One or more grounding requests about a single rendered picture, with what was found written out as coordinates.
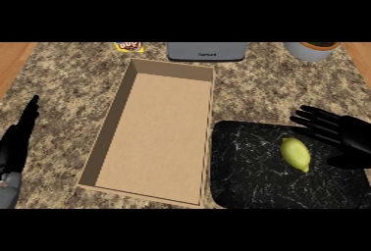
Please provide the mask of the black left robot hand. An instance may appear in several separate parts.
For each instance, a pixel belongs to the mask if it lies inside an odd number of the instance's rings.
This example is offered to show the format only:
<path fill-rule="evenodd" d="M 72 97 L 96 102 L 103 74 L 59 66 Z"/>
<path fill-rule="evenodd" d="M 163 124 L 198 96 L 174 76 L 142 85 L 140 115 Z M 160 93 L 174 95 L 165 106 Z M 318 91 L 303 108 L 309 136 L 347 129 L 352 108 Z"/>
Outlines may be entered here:
<path fill-rule="evenodd" d="M 35 95 L 24 109 L 18 123 L 9 126 L 0 138 L 0 175 L 24 171 L 29 138 L 38 117 L 37 100 Z"/>

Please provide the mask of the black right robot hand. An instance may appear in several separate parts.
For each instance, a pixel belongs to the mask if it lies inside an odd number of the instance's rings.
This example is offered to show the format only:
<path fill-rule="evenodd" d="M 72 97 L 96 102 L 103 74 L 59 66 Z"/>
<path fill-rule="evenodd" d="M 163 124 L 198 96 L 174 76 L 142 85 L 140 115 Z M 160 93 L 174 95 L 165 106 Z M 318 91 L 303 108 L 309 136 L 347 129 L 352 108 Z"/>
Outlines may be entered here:
<path fill-rule="evenodd" d="M 371 123 L 307 105 L 300 106 L 290 121 L 301 125 L 296 128 L 300 134 L 338 150 L 340 155 L 328 158 L 331 166 L 371 169 Z"/>

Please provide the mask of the yellow-green lemon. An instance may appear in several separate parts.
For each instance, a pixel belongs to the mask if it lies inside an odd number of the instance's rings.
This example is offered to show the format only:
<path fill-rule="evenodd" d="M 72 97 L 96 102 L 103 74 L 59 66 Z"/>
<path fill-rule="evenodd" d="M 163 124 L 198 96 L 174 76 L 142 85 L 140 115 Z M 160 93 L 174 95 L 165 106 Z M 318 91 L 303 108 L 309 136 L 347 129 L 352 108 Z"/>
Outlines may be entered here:
<path fill-rule="evenodd" d="M 281 142 L 281 155 L 293 168 L 303 173 L 309 171 L 310 152 L 304 143 L 294 137 L 284 138 Z"/>

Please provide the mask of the black marble tray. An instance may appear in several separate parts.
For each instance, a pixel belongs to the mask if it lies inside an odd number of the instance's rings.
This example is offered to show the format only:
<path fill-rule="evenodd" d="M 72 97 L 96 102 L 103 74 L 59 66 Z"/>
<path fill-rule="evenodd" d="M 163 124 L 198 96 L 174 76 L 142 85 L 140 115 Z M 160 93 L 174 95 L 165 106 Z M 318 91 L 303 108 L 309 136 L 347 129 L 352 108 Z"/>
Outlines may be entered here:
<path fill-rule="evenodd" d="M 282 158 L 282 139 L 309 148 L 310 169 L 301 172 Z M 228 209 L 371 209 L 365 171 L 330 164 L 341 152 L 297 133 L 290 125 L 222 121 L 211 132 L 210 190 Z"/>

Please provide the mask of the open cardboard box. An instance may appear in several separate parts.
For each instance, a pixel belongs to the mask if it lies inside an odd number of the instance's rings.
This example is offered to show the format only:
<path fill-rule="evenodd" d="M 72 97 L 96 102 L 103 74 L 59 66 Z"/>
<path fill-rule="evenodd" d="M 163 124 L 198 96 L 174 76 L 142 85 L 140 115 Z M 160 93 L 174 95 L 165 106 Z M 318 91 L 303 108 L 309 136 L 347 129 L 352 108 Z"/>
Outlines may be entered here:
<path fill-rule="evenodd" d="M 78 185 L 199 208 L 214 69 L 131 59 Z"/>

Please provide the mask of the grey plant pot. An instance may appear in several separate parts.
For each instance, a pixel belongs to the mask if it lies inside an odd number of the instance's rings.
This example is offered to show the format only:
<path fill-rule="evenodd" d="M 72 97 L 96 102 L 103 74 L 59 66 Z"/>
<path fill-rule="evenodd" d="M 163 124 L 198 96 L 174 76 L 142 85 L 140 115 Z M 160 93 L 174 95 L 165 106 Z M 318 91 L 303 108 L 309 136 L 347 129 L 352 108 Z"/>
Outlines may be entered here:
<path fill-rule="evenodd" d="M 303 61 L 319 62 L 327 59 L 338 46 L 338 42 L 285 42 L 290 54 Z"/>

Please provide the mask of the yellow printed packet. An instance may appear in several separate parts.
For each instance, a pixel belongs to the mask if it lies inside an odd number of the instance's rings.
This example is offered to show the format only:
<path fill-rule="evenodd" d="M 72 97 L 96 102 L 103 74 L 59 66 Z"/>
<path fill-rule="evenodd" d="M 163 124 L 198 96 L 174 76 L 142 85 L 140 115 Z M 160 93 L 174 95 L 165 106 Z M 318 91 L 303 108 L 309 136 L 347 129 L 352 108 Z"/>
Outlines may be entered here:
<path fill-rule="evenodd" d="M 114 46 L 115 46 L 115 49 L 124 53 L 130 53 L 130 52 L 143 53 L 145 52 L 143 42 L 117 42 Z"/>

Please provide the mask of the grey flat appliance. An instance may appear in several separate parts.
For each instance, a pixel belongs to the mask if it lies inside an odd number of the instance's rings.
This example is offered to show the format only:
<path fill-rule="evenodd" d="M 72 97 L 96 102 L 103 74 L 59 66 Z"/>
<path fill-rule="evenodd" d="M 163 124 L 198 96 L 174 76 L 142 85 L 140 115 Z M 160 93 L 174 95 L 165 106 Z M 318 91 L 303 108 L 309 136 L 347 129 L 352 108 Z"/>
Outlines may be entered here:
<path fill-rule="evenodd" d="M 248 42 L 168 42 L 168 58 L 176 61 L 241 61 Z"/>

